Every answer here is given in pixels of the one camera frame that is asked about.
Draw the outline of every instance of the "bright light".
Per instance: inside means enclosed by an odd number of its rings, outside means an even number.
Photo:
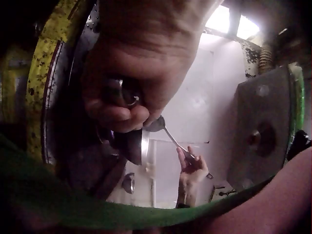
[[[206,23],[206,27],[227,33],[230,26],[229,8],[219,6]]]
[[[219,6],[209,20],[206,23],[206,27],[216,29],[220,32],[227,33],[230,26],[230,11],[229,8]],[[248,39],[250,36],[259,32],[259,27],[247,19],[245,16],[241,16],[237,36],[242,39]]]
[[[241,16],[239,21],[237,36],[246,40],[249,37],[259,32],[259,27],[247,19],[245,16]]]

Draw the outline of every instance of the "rust spot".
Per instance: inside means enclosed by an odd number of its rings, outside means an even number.
[[[30,95],[33,96],[35,93],[35,90],[33,88],[29,88],[28,93],[30,93]]]
[[[38,81],[42,81],[44,79],[44,76],[43,75],[37,75],[36,78]]]

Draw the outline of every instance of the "metal tool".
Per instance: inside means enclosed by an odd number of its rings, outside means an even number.
[[[134,173],[128,173],[125,175],[121,184],[122,188],[129,194],[134,192]]]
[[[170,132],[168,131],[167,127],[166,127],[166,122],[163,116],[160,116],[157,120],[155,120],[153,123],[151,123],[150,126],[145,127],[144,128],[146,131],[149,132],[158,132],[160,130],[165,130],[165,132],[167,133],[168,137],[172,140],[172,142],[179,148],[182,149],[185,157],[187,157],[188,159],[195,159],[195,156],[192,155],[190,152],[188,152],[186,149],[184,149],[174,138],[173,136],[170,134]],[[207,177],[209,179],[213,179],[212,174],[208,174]]]

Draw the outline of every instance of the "skin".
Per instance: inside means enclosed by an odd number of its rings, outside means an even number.
[[[81,80],[89,116],[117,132],[157,119],[193,63],[203,22],[216,2],[222,1],[101,1],[100,37]],[[101,99],[103,79],[114,74],[139,82],[141,105],[129,110]]]
[[[190,146],[188,151],[195,155]],[[208,175],[208,167],[201,155],[195,156],[194,160],[189,160],[180,148],[177,148],[177,153],[181,164],[177,206],[179,203],[183,203],[194,207],[198,183]]]

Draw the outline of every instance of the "finger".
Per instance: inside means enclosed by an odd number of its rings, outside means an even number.
[[[118,107],[114,105],[102,105],[102,109],[99,110],[97,119],[100,123],[111,121],[125,121],[131,119],[132,114],[129,109]]]
[[[201,163],[201,169],[208,171],[206,161],[205,161],[204,157],[201,155],[199,156],[199,162]]]
[[[150,113],[148,119],[144,122],[144,126],[149,126],[152,122],[158,119],[161,115],[162,110],[158,110],[157,112]]]
[[[181,164],[181,169],[183,170],[186,168],[185,155],[180,147],[177,147],[177,153]]]
[[[194,152],[193,152],[193,149],[192,149],[192,147],[191,147],[190,145],[188,146],[188,152],[189,152],[191,155],[193,155],[193,156],[195,155]]]
[[[131,117],[129,109],[106,104],[99,99],[85,101],[85,109],[91,118],[101,122],[124,121]]]
[[[126,133],[142,127],[142,123],[148,118],[149,112],[143,106],[136,106],[131,110],[131,118],[125,121],[102,121],[100,124],[103,127],[109,128],[115,132]]]

